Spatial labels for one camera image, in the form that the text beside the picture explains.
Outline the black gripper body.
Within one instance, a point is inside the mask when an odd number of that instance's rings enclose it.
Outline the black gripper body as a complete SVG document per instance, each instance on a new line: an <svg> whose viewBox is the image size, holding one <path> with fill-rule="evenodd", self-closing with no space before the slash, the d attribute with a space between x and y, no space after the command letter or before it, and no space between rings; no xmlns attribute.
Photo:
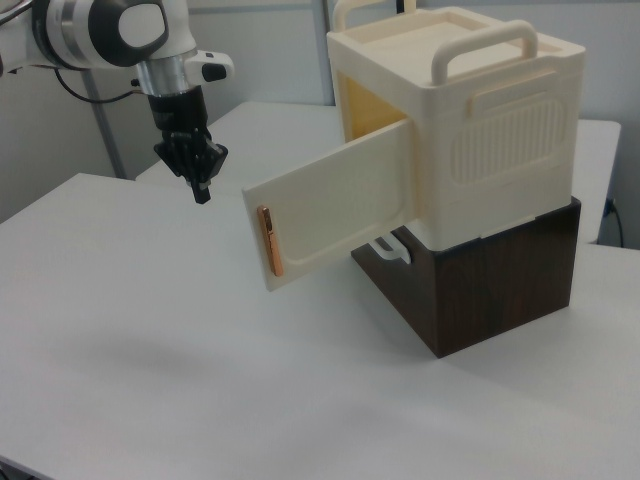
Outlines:
<svg viewBox="0 0 640 480"><path fill-rule="evenodd" d="M201 87L168 96L148 96L155 126L165 132L207 130L208 114Z"/></svg>

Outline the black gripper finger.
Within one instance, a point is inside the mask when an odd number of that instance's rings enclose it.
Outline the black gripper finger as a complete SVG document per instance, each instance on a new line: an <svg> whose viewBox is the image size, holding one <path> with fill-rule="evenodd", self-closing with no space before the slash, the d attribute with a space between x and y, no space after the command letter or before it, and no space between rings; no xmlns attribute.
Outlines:
<svg viewBox="0 0 640 480"><path fill-rule="evenodd" d="M191 141L191 188L197 204L211 199L211 179L218 175L228 155L228 149L213 143L206 134L195 130Z"/></svg>
<svg viewBox="0 0 640 480"><path fill-rule="evenodd" d="M192 133L163 131L154 151L176 177L183 177L191 187L198 189L200 182L195 168L194 147Z"/></svg>

